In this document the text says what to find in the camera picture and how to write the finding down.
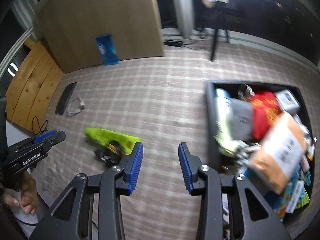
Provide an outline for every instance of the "black storage bin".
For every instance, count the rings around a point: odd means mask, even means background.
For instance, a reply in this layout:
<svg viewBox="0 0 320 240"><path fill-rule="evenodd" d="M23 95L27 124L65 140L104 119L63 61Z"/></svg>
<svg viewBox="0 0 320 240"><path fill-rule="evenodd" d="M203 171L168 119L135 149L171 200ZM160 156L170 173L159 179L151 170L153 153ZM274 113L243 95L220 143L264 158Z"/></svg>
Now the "black storage bin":
<svg viewBox="0 0 320 240"><path fill-rule="evenodd" d="M249 85L253 91L270 91L275 93L285 89L290 90L300 104L298 116L300 117L301 122L308 128L311 138L313 138L308 111L306 109L306 106L303 101L299 88L286 86L286 85L250 82L250 81L229 81L229 80L207 81L206 87L205 87L205 90L206 90L205 93L206 93L207 112L208 112L209 166L217 170L219 173L221 173L221 167L223 165L232 163L232 158L229 155L223 154L224 150L220 148L219 144L214 138L214 136L217 134L217 131L218 131L218 127L216 123L216 106L214 101L214 97L215 97L214 90L216 88L221 88L226 90L230 94L230 97L238 98L238 88L243 83ZM310 173L312 177L311 185L309 187L305 185L305 189L308 192L308 195L311 199L313 176L314 176L314 160L310 163ZM293 214L286 214L284 218L284 224L292 221L307 206L308 205L297 209Z"/></svg>

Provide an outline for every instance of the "gray pouch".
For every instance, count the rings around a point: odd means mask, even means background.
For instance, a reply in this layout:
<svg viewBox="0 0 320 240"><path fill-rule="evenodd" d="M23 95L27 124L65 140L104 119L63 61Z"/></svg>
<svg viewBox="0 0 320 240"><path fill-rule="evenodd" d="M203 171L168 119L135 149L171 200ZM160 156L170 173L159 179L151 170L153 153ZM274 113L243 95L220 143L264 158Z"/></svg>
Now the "gray pouch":
<svg viewBox="0 0 320 240"><path fill-rule="evenodd" d="M253 138L252 105L246 101L231 98L233 116L231 120L231 136L233 140L248 141Z"/></svg>

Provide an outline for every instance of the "orange package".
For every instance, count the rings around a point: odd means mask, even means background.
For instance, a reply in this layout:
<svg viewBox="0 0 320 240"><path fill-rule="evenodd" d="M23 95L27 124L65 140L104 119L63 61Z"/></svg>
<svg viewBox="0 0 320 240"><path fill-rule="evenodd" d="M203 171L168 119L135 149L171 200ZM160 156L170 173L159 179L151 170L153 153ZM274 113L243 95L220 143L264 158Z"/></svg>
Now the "orange package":
<svg viewBox="0 0 320 240"><path fill-rule="evenodd" d="M293 117L284 112L273 123L250 165L265 175L280 194L301 161L307 142Z"/></svg>
<svg viewBox="0 0 320 240"><path fill-rule="evenodd" d="M253 108L253 137L261 140L281 113L281 109L276 95L266 91L255 93L251 104Z"/></svg>

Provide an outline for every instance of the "box of assorted items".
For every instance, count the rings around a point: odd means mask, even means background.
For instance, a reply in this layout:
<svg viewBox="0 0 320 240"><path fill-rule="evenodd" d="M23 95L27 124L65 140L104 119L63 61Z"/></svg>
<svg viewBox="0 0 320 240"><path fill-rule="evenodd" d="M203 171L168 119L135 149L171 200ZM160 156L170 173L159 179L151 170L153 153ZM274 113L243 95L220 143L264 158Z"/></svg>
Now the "box of assorted items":
<svg viewBox="0 0 320 240"><path fill-rule="evenodd" d="M297 87L208 81L209 165L247 177L279 219L310 202L316 138Z"/></svg>

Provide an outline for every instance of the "lime green package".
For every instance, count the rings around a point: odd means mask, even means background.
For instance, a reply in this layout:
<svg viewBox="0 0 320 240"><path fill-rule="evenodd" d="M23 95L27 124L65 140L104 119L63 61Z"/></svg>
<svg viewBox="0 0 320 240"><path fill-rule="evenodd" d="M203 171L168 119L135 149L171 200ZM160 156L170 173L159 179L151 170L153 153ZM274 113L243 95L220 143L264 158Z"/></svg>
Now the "lime green package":
<svg viewBox="0 0 320 240"><path fill-rule="evenodd" d="M127 154L132 152L136 142L142 141L142 139L138 137L99 128L86 128L84 133L86 136L104 147L106 147L111 141L118 141Z"/></svg>

